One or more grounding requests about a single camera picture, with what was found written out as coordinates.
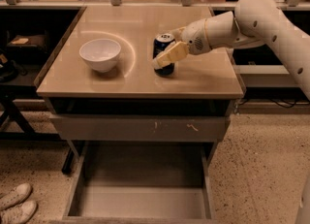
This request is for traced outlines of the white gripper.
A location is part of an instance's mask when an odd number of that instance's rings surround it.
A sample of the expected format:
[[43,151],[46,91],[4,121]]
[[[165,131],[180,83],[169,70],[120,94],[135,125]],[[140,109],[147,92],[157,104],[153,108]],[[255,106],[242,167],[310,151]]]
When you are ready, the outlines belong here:
[[184,59],[189,53],[200,55],[211,51],[210,44],[206,35],[206,19],[197,20],[190,23],[185,28],[179,27],[170,30],[176,42],[152,59],[154,69],[163,69],[164,67]]

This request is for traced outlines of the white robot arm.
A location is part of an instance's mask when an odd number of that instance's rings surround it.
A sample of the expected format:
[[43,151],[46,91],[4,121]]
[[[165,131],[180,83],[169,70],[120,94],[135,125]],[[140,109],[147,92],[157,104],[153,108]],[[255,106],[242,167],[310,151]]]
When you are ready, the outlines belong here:
[[[303,92],[309,90],[309,37],[273,0],[239,0],[230,13],[173,30],[177,59],[215,48],[266,44]],[[218,224],[308,224],[309,116],[236,115],[209,169]]]

